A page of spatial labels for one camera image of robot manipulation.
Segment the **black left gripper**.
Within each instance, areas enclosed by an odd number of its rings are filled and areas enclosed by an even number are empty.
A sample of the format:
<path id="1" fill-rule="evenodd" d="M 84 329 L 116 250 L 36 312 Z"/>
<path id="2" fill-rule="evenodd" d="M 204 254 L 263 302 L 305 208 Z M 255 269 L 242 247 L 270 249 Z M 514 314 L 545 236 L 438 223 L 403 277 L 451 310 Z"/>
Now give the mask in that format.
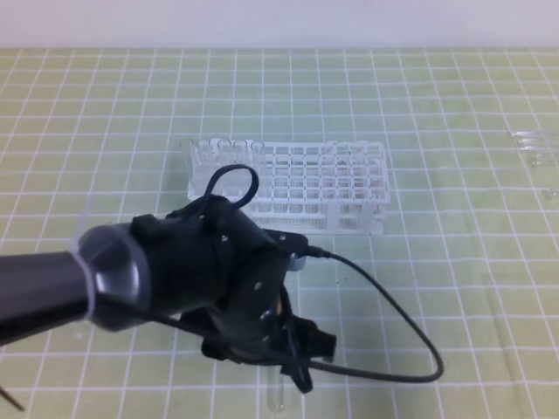
<path id="1" fill-rule="evenodd" d="M 308 394 L 314 389 L 308 358 L 332 361 L 337 338 L 293 313 L 285 279 L 288 256 L 273 242 L 233 270 L 230 288 L 206 309 L 213 329 L 225 343 L 205 341 L 203 353 L 219 360 L 279 365 L 280 373 Z"/>

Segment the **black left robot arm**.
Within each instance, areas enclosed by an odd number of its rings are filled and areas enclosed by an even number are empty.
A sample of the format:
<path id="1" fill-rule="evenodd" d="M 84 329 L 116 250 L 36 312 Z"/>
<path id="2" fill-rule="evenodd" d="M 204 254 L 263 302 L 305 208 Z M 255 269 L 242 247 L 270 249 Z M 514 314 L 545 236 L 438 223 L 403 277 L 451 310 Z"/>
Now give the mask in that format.
<path id="1" fill-rule="evenodd" d="M 80 319 L 110 332 L 173 319 L 205 357 L 279 366 L 307 393 L 305 361 L 333 360 L 336 338 L 291 307 L 284 281 L 306 246 L 240 211 L 97 226 L 74 252 L 2 257 L 1 341 Z"/>

